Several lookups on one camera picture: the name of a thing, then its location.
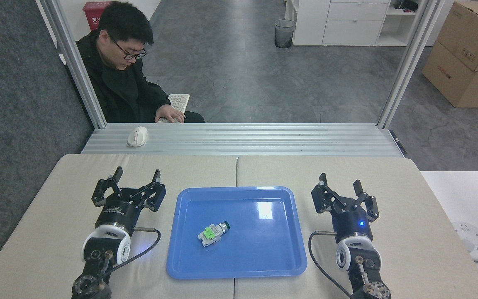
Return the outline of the person's right hand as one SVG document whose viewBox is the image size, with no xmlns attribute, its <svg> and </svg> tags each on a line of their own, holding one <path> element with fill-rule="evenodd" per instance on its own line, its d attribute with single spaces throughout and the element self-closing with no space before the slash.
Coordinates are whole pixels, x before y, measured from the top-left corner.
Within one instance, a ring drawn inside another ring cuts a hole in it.
<svg viewBox="0 0 478 299">
<path fill-rule="evenodd" d="M 173 123 L 176 119 L 179 123 L 184 123 L 186 116 L 180 110 L 173 108 L 169 104 L 164 104 L 160 106 L 155 114 L 154 121 L 158 123 L 161 118 L 165 118 L 167 121 Z"/>
</svg>

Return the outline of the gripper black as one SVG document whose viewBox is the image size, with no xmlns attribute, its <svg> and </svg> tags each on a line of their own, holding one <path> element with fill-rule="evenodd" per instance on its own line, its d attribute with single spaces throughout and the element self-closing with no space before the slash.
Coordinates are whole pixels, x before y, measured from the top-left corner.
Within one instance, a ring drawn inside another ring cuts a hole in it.
<svg viewBox="0 0 478 299">
<path fill-rule="evenodd" d="M 355 180 L 353 188 L 357 198 L 350 198 L 348 207 L 340 207 L 340 195 L 327 186 L 325 173 L 319 176 L 319 183 L 311 191 L 316 212 L 331 213 L 337 244 L 351 236 L 373 240 L 369 223 L 379 218 L 377 199 L 363 190 L 360 180 Z"/>
<path fill-rule="evenodd" d="M 123 174 L 122 167 L 117 167 L 112 177 L 100 179 L 95 186 L 92 201 L 95 207 L 104 206 L 95 222 L 95 228 L 101 225 L 113 225 L 124 231 L 134 231 L 141 208 L 157 212 L 166 195 L 165 185 L 161 183 L 161 171 L 154 172 L 152 182 L 141 189 L 120 189 L 117 183 Z M 105 191 L 113 189 L 113 194 L 105 199 Z"/>
</svg>

